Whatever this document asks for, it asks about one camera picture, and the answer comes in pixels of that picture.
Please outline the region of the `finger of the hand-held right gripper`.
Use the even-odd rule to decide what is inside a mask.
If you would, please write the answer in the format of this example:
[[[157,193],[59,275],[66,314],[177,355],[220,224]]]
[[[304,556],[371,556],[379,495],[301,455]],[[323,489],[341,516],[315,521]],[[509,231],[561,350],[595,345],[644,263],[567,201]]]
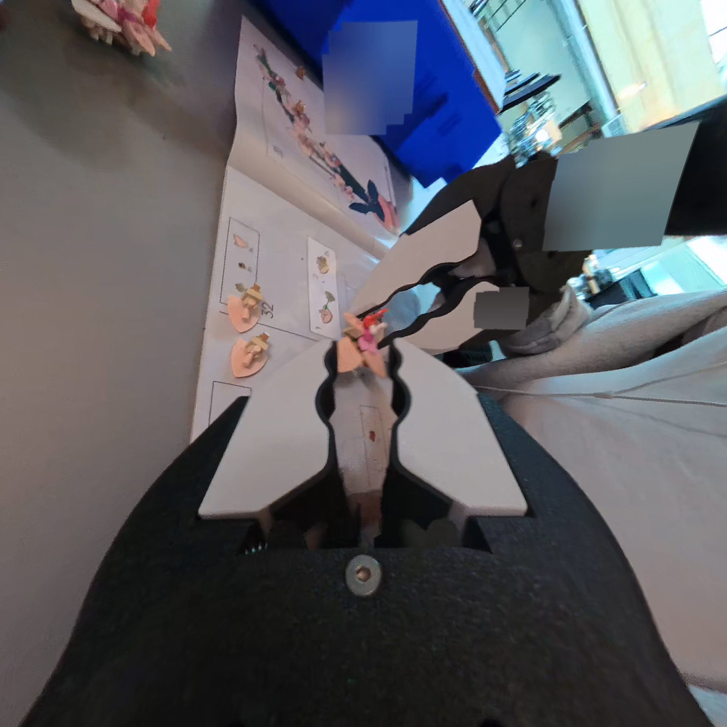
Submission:
[[[457,283],[445,302],[420,315],[410,326],[387,334],[382,347],[405,341],[431,355],[460,348],[481,337],[512,334],[525,328],[530,304],[526,286],[499,288],[483,278]]]
[[[413,234],[403,234],[360,287],[349,313],[357,318],[386,308],[396,296],[424,284],[443,266],[459,266],[478,248],[481,217],[467,201]]]

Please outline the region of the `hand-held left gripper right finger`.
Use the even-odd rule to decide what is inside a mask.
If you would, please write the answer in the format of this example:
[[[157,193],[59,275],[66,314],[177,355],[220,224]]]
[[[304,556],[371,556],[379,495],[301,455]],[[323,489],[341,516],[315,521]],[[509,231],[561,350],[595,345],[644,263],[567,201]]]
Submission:
[[[519,517],[528,504],[477,392],[453,369],[405,340],[390,347],[403,410],[392,431],[390,464],[429,496],[421,527],[448,518]]]

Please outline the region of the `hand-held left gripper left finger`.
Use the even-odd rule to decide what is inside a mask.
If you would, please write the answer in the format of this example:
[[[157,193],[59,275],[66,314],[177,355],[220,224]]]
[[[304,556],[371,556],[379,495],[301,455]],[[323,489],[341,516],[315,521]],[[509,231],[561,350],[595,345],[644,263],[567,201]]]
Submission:
[[[198,509],[204,520],[243,519],[269,532],[306,532],[341,517],[341,477],[330,422],[337,352],[319,342],[275,371],[245,403]]]

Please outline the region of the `pink brick flower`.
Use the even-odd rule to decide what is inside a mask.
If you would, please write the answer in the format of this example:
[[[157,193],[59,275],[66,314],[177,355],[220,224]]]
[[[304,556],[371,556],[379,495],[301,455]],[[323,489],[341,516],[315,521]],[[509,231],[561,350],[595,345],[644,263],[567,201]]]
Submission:
[[[383,321],[386,313],[386,308],[376,310],[363,318],[349,312],[344,313],[347,326],[337,342],[337,373],[347,374],[359,368],[367,368],[377,377],[387,377],[386,364],[379,350],[379,343],[387,328]]]
[[[158,28],[159,1],[72,1],[89,36],[108,46],[125,48],[133,56],[155,57],[172,49]]]

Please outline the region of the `person's right forearm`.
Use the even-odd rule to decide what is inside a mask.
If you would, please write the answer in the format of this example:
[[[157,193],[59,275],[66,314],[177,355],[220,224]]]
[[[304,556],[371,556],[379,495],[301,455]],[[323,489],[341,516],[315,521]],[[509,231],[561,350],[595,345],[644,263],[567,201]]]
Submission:
[[[725,325],[725,289],[653,296],[603,306],[574,333],[543,353],[504,360],[489,385],[523,391],[549,377],[628,368],[650,359],[685,334],[705,334]]]

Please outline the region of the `pink petal brick piece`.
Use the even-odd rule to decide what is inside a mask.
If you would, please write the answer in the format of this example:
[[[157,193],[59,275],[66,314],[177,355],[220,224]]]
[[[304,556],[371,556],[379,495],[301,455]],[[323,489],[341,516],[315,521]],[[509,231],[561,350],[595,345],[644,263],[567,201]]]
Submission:
[[[257,374],[268,361],[269,348],[267,332],[256,334],[249,340],[238,338],[230,356],[232,376],[242,379]]]
[[[265,298],[259,283],[250,287],[236,284],[237,293],[228,295],[226,307],[234,330],[240,334],[249,332],[260,319]]]

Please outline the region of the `blue plastic bin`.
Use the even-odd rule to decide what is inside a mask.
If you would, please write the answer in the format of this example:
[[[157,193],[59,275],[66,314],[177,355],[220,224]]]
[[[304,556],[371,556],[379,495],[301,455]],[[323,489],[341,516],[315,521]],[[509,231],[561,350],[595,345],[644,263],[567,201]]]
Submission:
[[[253,2],[322,87],[285,76],[319,141],[373,137],[421,186],[453,181],[499,136],[504,70],[461,2]]]

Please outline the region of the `white instruction booklet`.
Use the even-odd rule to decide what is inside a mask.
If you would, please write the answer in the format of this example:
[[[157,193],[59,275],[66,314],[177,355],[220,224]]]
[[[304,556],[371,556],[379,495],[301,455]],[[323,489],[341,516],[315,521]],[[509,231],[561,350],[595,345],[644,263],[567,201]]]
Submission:
[[[341,314],[398,232],[386,155],[363,137],[311,137],[304,105],[291,111],[292,59],[247,17],[241,20],[234,83],[236,131],[225,168],[190,440],[238,398],[319,342],[341,336]],[[259,283],[259,322],[240,334],[226,307],[236,284]],[[269,335],[268,361],[232,376],[235,341]]]

